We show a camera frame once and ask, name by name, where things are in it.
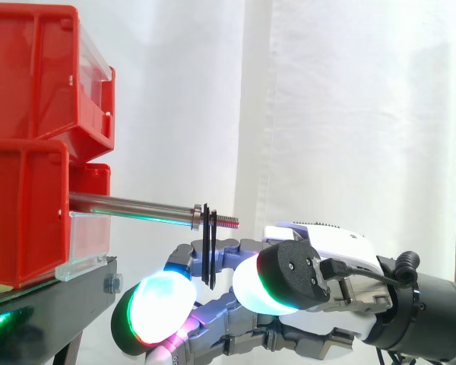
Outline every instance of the white fingertip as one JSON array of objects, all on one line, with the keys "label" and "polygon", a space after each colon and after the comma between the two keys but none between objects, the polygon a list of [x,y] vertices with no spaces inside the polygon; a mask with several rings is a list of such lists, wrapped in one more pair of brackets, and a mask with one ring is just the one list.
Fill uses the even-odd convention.
[{"label": "white fingertip", "polygon": [[173,356],[164,346],[159,346],[147,355],[145,365],[173,365]]},{"label": "white fingertip", "polygon": [[278,303],[265,290],[257,273],[257,256],[246,259],[233,274],[233,292],[236,299],[248,310],[260,314],[282,316],[297,312],[296,308]]}]

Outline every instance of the metal rod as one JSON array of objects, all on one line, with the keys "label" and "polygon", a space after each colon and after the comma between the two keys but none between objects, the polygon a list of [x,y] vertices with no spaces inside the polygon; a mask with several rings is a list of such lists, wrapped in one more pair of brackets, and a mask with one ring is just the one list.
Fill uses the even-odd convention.
[{"label": "metal rod", "polygon": [[[72,211],[180,224],[189,226],[193,230],[197,230],[204,220],[200,205],[195,205],[193,208],[185,208],[82,192],[69,193],[69,206]],[[218,215],[217,226],[237,229],[239,220],[235,217]]]}]

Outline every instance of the red storage bin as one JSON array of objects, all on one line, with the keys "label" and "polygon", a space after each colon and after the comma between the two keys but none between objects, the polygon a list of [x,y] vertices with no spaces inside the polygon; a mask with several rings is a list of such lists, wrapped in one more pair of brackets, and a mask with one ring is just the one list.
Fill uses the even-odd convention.
[{"label": "red storage bin", "polygon": [[[109,177],[107,165],[70,166],[60,141],[0,140],[0,284],[23,287],[91,254],[82,246],[70,256],[69,189],[108,195]],[[102,238],[96,252],[108,252]]]},{"label": "red storage bin", "polygon": [[114,146],[115,72],[71,6],[0,3],[0,139],[53,139],[84,163]]}]

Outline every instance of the white backdrop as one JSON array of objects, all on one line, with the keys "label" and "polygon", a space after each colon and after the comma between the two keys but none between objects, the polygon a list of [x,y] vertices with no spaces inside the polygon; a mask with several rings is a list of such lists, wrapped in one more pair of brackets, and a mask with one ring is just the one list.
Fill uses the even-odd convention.
[{"label": "white backdrop", "polygon": [[[454,2],[67,3],[117,71],[116,149],[101,159],[113,195],[235,211],[238,238],[278,220],[327,221],[382,255],[414,249],[423,271],[452,278]],[[112,222],[125,287],[199,238]],[[142,363],[114,345],[111,312],[85,330],[79,365]],[[355,349],[327,363],[375,363],[374,349]],[[258,349],[217,362],[312,361]]]},{"label": "white backdrop", "polygon": [[[262,5],[245,11],[235,206],[243,233],[283,220],[337,224],[383,256],[412,249],[420,271],[452,279],[455,4],[272,0],[271,13]],[[324,364],[378,363],[375,349],[354,347]],[[308,362],[290,351],[226,361]]]}]

